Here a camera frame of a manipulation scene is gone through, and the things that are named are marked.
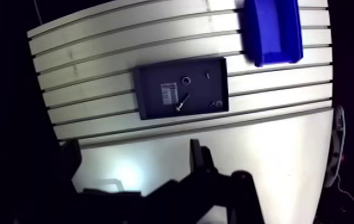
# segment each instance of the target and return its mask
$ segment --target slatwall panel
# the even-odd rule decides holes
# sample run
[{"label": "slatwall panel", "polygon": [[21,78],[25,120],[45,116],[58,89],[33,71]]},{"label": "slatwall panel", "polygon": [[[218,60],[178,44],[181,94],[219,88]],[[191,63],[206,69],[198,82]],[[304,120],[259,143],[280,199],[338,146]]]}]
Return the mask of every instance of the slatwall panel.
[{"label": "slatwall panel", "polygon": [[[28,32],[59,140],[127,141],[331,107],[326,0],[299,0],[304,57],[257,68],[243,54],[235,0],[118,0]],[[227,60],[230,111],[140,120],[131,69],[196,57]]]}]

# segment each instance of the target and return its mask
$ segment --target cable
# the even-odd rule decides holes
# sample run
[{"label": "cable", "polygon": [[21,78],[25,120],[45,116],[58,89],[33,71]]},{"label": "cable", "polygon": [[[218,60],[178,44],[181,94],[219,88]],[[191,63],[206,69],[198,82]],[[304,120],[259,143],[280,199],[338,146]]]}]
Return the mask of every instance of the cable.
[{"label": "cable", "polygon": [[35,6],[36,14],[38,15],[39,23],[42,25],[42,18],[40,17],[40,13],[39,13],[39,9],[38,9],[38,4],[36,3],[36,0],[34,0],[34,6]]},{"label": "cable", "polygon": [[340,176],[339,176],[339,174],[338,174],[338,190],[339,190],[340,192],[344,193],[344,194],[347,194],[347,196],[349,196],[350,199],[352,199],[353,202],[354,202],[354,198],[352,197],[352,195],[350,195],[347,191],[344,191],[344,190],[342,190],[342,189],[340,188]]}]

